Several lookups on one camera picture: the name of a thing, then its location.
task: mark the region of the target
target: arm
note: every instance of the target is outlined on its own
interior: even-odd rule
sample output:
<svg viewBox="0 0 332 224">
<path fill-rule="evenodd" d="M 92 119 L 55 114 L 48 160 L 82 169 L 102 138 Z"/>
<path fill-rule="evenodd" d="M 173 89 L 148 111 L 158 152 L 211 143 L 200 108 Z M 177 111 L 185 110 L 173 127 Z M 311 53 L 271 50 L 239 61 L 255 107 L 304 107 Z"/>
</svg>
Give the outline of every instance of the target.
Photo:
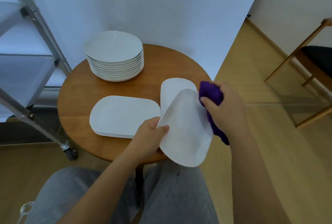
<svg viewBox="0 0 332 224">
<path fill-rule="evenodd" d="M 57 223 L 108 223 L 131 172 L 159 147 L 169 126 L 156 129 L 160 117 L 146 120 L 126 150 L 94 182 L 85 195 Z"/>
<path fill-rule="evenodd" d="M 290 223 L 250 132 L 245 104 L 229 84 L 213 83 L 224 94 L 224 101 L 219 106 L 208 98 L 201 101 L 229 139 L 234 223 Z"/>
</svg>

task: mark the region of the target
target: left hand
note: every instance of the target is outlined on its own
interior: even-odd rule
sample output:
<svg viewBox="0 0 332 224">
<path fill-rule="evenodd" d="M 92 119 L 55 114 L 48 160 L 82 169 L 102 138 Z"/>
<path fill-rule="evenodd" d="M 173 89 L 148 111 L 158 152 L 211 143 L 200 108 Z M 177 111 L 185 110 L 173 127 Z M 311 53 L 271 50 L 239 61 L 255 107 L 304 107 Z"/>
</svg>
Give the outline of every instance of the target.
<svg viewBox="0 0 332 224">
<path fill-rule="evenodd" d="M 161 139 L 169 131 L 168 125 L 156 128 L 159 119 L 160 117 L 154 117 L 145 120 L 127 147 L 140 161 L 156 152 L 160 146 Z"/>
</svg>

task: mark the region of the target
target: forearm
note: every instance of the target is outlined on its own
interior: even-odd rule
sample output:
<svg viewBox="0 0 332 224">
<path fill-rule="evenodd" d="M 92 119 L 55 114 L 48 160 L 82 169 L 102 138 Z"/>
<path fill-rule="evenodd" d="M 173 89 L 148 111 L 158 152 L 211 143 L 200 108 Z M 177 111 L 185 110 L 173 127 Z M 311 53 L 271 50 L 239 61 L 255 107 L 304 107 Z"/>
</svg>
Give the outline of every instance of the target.
<svg viewBox="0 0 332 224">
<path fill-rule="evenodd" d="M 130 149 L 115 159 L 58 224 L 108 223 L 139 160 Z"/>
<path fill-rule="evenodd" d="M 234 223 L 290 223 L 249 129 L 231 136 Z"/>
</svg>

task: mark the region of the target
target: table leg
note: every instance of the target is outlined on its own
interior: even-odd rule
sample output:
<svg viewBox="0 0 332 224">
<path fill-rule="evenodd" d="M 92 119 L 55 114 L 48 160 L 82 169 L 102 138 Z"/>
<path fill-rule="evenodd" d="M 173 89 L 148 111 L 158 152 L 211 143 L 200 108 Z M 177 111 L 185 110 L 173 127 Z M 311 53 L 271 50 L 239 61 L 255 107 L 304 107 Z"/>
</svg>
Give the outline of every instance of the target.
<svg viewBox="0 0 332 224">
<path fill-rule="evenodd" d="M 142 188 L 143 188 L 143 182 L 144 182 L 143 167 L 144 167 L 144 164 L 139 164 L 135 169 L 135 172 L 136 172 L 135 184 L 136 184 L 137 192 L 139 193 L 139 198 L 141 197 L 141 194 L 142 194 Z"/>
</svg>

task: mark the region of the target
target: baseboard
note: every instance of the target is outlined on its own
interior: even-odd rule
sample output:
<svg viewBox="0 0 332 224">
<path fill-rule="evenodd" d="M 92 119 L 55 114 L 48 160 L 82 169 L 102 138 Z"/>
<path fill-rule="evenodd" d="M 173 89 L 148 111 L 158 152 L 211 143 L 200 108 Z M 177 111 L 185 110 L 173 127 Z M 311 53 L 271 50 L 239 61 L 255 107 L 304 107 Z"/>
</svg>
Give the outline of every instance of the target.
<svg viewBox="0 0 332 224">
<path fill-rule="evenodd" d="M 284 59 L 288 55 L 277 45 L 275 44 L 262 30 L 259 29 L 250 19 L 246 18 L 244 22 L 247 22 L 274 50 L 276 50 Z M 290 62 L 292 68 L 301 75 L 305 80 L 309 78 L 310 73 L 298 62 L 297 59 L 293 59 Z M 323 84 L 314 79 L 311 83 L 311 86 L 320 94 L 326 94 L 330 99 L 332 99 L 332 92 L 329 91 Z"/>
</svg>

